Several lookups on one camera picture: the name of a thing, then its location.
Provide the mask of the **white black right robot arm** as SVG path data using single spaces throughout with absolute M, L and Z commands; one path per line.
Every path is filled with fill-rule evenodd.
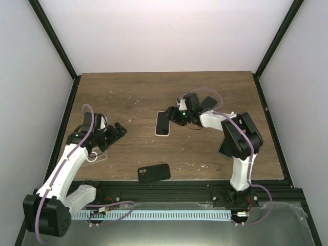
M 251 186 L 254 160 L 263 145 L 263 138 L 248 112 L 229 114 L 215 111 L 217 101 L 207 97 L 200 102 L 191 92 L 176 99 L 177 106 L 168 107 L 163 113 L 177 125 L 194 124 L 223 132 L 224 138 L 218 153 L 233 159 L 233 173 L 228 202 L 238 207 L 246 200 L 244 190 Z

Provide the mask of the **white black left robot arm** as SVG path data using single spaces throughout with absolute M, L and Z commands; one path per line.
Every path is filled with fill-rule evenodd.
M 96 187 L 82 184 L 71 194 L 69 187 L 94 148 L 105 152 L 127 133 L 120 123 L 107 123 L 103 114 L 86 112 L 83 123 L 68 136 L 64 152 L 47 181 L 23 201 L 26 228 L 36 235 L 63 237 L 72 217 L 87 204 L 99 207 L 105 195 Z

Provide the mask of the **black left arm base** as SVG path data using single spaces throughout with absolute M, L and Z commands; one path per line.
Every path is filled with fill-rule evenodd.
M 121 193 L 119 191 L 97 191 L 94 204 L 107 206 L 108 204 L 120 201 Z

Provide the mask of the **clear magsafe phone case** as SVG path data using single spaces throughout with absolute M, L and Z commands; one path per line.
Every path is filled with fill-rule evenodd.
M 88 163 L 96 163 L 99 161 L 103 161 L 107 159 L 107 152 L 96 152 L 96 151 L 92 151 L 88 157 L 87 157 L 87 162 Z

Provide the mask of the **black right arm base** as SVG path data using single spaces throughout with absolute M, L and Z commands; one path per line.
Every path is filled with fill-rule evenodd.
M 248 206 L 258 207 L 258 201 L 254 199 L 256 194 L 251 188 L 237 192 L 232 188 L 214 189 L 211 191 L 213 206 L 226 209 L 242 209 Z

